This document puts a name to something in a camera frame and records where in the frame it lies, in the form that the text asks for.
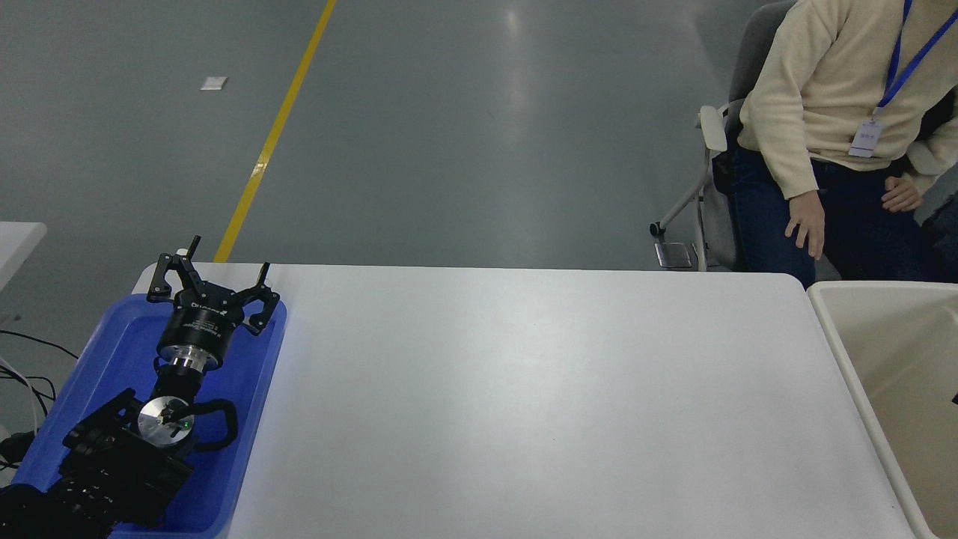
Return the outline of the left gripper black drum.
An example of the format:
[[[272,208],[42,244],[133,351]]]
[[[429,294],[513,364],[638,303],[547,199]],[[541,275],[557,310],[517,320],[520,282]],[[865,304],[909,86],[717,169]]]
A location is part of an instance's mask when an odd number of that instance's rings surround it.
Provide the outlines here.
[[[174,311],[157,344],[157,353],[172,359],[189,348],[224,359],[232,335],[244,321],[243,307],[231,302],[235,293],[216,284],[205,291],[184,289],[174,298]]]

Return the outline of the person's right hand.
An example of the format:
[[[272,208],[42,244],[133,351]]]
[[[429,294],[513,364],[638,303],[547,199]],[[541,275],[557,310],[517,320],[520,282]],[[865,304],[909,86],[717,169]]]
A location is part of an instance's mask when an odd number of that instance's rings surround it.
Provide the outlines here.
[[[824,255],[825,212],[817,191],[808,191],[788,199],[788,222],[784,236],[804,250],[812,260]]]

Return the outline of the person's left hand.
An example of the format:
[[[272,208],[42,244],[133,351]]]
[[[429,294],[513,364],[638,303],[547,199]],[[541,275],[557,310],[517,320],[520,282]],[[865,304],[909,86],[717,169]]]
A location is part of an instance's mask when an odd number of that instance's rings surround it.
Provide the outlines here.
[[[924,204],[923,195],[907,177],[887,177],[884,181],[882,209],[889,213],[910,212]]]

